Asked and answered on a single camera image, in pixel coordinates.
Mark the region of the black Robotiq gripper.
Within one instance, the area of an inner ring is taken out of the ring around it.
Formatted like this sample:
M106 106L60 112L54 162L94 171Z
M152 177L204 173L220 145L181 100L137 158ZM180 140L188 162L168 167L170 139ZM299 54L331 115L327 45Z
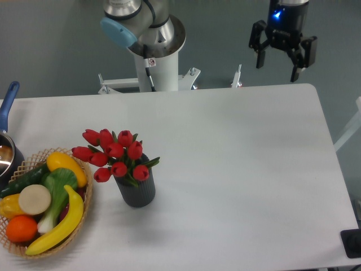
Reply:
M270 1L267 24L263 20L254 23L249 39L249 48L257 53L257 69L263 67L269 45L281 51L290 50L291 82L296 82L300 73L315 63L318 38L302 37L308 6L308 1ZM264 31L267 38L261 42Z

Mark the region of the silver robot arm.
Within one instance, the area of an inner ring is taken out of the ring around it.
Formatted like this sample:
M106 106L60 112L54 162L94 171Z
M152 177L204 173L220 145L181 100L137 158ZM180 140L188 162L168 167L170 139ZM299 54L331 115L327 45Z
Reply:
M253 24L249 47L257 53L257 68L265 62L266 49L287 53L293 63L291 82L315 62L317 37L305 37L308 1L270 1L267 21ZM169 1L104 1L100 26L119 47L141 60L176 55L183 47L183 24L169 12Z

